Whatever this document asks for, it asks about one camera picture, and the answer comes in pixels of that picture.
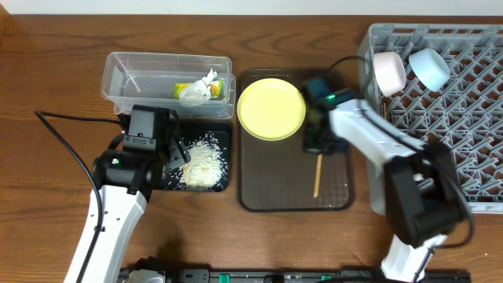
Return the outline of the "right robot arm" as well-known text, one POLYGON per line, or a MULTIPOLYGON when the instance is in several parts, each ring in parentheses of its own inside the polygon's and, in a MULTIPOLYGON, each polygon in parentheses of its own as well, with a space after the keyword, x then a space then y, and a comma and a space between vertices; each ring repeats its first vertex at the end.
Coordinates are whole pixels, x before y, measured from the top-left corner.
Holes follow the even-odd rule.
POLYGON ((450 148, 401 132, 363 99, 318 98, 308 105, 303 148, 334 153, 351 144, 383 175, 385 214, 394 234, 380 264, 393 282, 418 282, 455 226, 473 220, 456 176, 450 148))

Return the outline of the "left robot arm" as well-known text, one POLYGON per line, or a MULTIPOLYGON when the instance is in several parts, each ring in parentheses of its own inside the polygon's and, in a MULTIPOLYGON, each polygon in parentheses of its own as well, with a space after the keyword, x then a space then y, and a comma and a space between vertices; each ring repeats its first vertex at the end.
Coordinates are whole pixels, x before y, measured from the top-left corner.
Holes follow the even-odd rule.
POLYGON ((82 235, 65 277, 66 282, 113 282, 135 226, 154 189, 162 189, 163 173, 189 161, 180 134, 167 146, 154 138, 121 134, 123 149, 106 149, 93 164, 90 206, 82 235))

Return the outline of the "pink bowl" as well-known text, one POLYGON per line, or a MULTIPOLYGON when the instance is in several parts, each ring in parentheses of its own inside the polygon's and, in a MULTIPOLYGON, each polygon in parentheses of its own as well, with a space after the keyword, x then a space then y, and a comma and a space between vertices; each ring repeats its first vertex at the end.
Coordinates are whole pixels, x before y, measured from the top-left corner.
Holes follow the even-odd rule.
POLYGON ((385 97, 402 91, 406 86, 406 71, 396 52, 375 53, 373 71, 377 85, 385 97))

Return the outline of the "light blue bowl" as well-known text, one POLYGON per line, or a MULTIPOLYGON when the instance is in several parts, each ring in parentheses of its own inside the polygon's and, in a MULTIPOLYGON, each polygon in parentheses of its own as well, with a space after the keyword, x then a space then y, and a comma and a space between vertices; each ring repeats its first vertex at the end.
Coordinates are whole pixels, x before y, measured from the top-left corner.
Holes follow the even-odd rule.
POLYGON ((409 65, 430 91, 438 92, 450 79, 449 67, 433 49, 423 49, 410 55, 409 65))

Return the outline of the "white tissue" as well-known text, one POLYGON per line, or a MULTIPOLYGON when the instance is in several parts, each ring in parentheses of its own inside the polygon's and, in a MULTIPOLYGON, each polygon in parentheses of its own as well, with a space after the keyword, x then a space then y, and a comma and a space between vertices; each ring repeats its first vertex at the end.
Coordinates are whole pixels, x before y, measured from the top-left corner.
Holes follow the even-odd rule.
POLYGON ((209 101, 211 97, 210 83, 217 81, 218 73, 211 69, 202 79, 197 80, 184 89, 180 94, 180 105, 183 107, 194 107, 209 101))

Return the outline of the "yellow plate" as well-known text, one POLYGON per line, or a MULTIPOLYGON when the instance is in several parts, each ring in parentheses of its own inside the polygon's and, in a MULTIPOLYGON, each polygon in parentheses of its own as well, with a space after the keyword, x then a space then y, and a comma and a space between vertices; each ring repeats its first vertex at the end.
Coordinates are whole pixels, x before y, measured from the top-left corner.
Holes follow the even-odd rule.
POLYGON ((265 141, 293 135, 302 126, 306 113, 302 94, 283 79, 259 79, 242 91, 237 102, 241 126, 265 141))

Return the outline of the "rice food scraps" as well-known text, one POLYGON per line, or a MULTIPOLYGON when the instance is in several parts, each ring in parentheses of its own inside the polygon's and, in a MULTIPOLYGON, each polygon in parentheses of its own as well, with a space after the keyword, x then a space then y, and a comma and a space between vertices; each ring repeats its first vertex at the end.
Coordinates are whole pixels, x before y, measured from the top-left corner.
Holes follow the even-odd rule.
POLYGON ((221 192, 228 182, 229 164, 214 133, 206 132, 188 143, 190 161, 166 173, 165 188, 195 192, 221 192))

